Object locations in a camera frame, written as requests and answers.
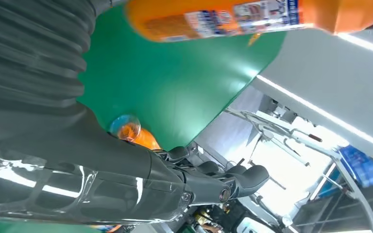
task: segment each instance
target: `screw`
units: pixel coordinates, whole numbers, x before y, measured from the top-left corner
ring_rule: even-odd
[[[190,193],[183,193],[181,198],[182,198],[182,200],[190,200],[191,199],[191,194]]]

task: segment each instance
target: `green mat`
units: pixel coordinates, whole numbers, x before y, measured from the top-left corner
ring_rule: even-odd
[[[169,150],[191,142],[278,54],[285,33],[154,43],[117,7],[99,17],[79,99],[109,124],[136,115]]]
[[[0,222],[0,233],[100,233],[87,226]]]

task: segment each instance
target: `blue container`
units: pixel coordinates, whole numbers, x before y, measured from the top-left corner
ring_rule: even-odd
[[[349,145],[339,150],[349,167],[350,173],[364,187],[373,186],[373,159]]]

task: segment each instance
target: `white wall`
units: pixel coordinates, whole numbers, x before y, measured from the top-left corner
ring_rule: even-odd
[[[354,36],[373,42],[373,31]],[[373,137],[373,51],[317,30],[292,31],[261,75]],[[253,85],[373,157],[373,143],[258,79]]]

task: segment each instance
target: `orange bottle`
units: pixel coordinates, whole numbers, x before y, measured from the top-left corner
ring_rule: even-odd
[[[157,42],[307,27],[349,33],[373,25],[373,0],[131,0],[126,13]]]
[[[138,118],[133,115],[122,115],[115,119],[109,132],[121,140],[137,143],[150,150],[161,150],[152,133],[142,128]]]

